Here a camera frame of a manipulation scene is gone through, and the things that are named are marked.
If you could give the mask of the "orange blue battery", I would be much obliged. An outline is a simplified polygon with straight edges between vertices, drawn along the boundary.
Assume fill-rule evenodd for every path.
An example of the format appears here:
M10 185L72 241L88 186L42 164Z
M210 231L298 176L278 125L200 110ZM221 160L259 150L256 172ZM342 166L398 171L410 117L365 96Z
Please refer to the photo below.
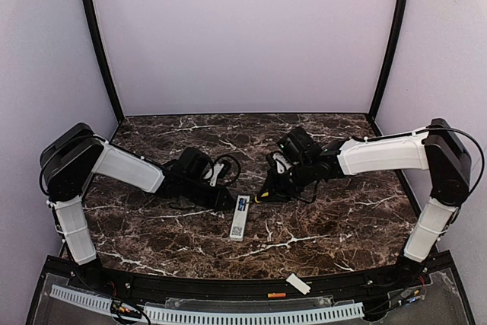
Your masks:
M240 197L237 202L237 211L245 212L247 209L247 197Z
M279 292L279 293L268 293L267 297L268 298L286 298L287 294L284 292Z

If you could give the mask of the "white remote control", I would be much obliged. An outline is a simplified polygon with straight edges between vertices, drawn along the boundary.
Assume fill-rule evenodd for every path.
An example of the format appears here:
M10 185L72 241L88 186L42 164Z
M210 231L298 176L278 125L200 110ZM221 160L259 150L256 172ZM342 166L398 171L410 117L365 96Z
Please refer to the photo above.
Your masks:
M240 197L245 197L246 195L239 195L235 204L234 216L231 224L229 238L231 241L241 242L244 239L244 231L247 223L247 216L250 204L247 205L245 212L237 211L237 202Z

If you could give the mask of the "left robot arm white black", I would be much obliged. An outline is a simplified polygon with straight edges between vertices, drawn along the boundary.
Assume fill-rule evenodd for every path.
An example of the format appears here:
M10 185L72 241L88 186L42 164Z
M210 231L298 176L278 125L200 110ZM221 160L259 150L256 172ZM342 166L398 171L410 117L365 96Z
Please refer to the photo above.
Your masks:
M180 198L214 211L234 207L234 197L223 183L232 168L230 156L211 159L197 148L157 164L113 145L78 123L46 147L40 155L39 185L48 198L59 234L73 261L92 263L97 251L84 215L84 186L93 175L102 175L161 198Z

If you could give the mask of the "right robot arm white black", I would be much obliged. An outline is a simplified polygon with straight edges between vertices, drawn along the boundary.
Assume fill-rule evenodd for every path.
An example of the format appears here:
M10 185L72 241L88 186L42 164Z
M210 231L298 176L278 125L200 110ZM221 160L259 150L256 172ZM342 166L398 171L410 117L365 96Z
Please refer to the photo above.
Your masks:
M267 176L256 202L301 200L310 185L386 170L426 170L428 201L396 261L399 277L415 278L432 247L479 185L472 181L472 158L461 138L471 136L444 119L410 132L373 138L350 137L321 146L298 126L267 154Z

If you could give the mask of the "white battery cover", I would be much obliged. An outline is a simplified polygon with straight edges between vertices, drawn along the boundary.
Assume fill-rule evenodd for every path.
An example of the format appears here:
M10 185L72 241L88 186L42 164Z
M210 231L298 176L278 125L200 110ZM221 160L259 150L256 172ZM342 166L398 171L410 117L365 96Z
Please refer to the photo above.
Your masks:
M307 295L310 293L310 286L304 282L302 279L297 277L294 273L292 273L287 279L286 282L298 290L302 295Z

